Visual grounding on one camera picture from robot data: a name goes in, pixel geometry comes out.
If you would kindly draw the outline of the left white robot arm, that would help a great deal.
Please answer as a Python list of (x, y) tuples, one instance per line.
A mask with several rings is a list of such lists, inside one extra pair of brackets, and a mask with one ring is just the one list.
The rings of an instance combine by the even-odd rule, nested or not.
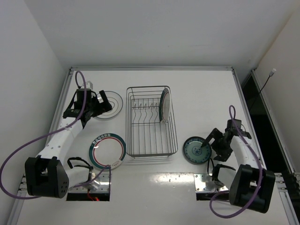
[(112, 109), (106, 93), (99, 92), (101, 101), (91, 89), (78, 88), (63, 113), (61, 128), (57, 130), (49, 143), (36, 157), (29, 157), (25, 162), (27, 192), (33, 197), (63, 198), (69, 188), (89, 186), (93, 166), (72, 165), (72, 160), (81, 161), (80, 157), (68, 159), (68, 169), (63, 167), (65, 157), (73, 141), (84, 129), (87, 122)]

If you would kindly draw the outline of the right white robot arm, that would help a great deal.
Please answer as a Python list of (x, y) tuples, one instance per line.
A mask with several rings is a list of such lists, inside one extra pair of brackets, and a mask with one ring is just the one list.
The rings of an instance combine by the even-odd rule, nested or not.
[(224, 132), (214, 128), (202, 146), (209, 144), (216, 153), (214, 160), (218, 162), (212, 170), (212, 180), (228, 188), (229, 203), (266, 213), (275, 174), (262, 165), (252, 146), (250, 133), (241, 129), (241, 120), (228, 120)]

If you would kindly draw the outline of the small blue patterned plate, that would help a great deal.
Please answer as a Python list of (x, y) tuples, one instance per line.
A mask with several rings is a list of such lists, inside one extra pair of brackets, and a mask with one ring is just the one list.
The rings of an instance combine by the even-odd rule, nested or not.
[(184, 142), (183, 154), (190, 163), (201, 165), (210, 160), (212, 149), (209, 144), (202, 147), (204, 141), (202, 137), (192, 136)]

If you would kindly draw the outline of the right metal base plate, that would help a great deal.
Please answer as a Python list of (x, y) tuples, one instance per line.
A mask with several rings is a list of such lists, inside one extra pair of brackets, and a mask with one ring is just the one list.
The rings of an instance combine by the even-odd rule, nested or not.
[(197, 194), (228, 191), (225, 185), (217, 185), (206, 173), (194, 173), (195, 192)]

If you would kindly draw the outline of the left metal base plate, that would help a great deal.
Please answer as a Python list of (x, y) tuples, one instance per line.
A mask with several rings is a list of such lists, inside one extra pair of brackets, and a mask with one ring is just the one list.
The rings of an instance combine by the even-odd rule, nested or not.
[(111, 168), (108, 167), (103, 171), (94, 170), (90, 172), (90, 182), (89, 184), (85, 184), (82, 186), (75, 185), (71, 187), (68, 192), (69, 193), (87, 193), (90, 191), (93, 194), (110, 194), (111, 188)]

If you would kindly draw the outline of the green red rim plate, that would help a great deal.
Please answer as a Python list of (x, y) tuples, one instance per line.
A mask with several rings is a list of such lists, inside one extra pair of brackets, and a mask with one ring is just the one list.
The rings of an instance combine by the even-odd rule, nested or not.
[(160, 123), (166, 123), (171, 113), (172, 98), (170, 91), (165, 88), (162, 91), (159, 102), (159, 120)]
[(104, 169), (107, 165), (114, 169), (124, 161), (126, 150), (125, 141), (119, 135), (105, 133), (92, 141), (89, 158), (98, 169)]

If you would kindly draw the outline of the metal base plate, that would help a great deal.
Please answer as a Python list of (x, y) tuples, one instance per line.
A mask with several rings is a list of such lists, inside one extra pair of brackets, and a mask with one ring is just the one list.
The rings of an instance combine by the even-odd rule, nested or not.
[(90, 172), (90, 182), (89, 184), (85, 184), (82, 186), (75, 185), (71, 187), (68, 192), (69, 193), (87, 193), (90, 191), (93, 194), (110, 194), (111, 188), (111, 168), (108, 167), (103, 171), (94, 170)]
[(194, 173), (195, 192), (197, 194), (228, 191), (225, 185), (217, 185), (206, 173)]

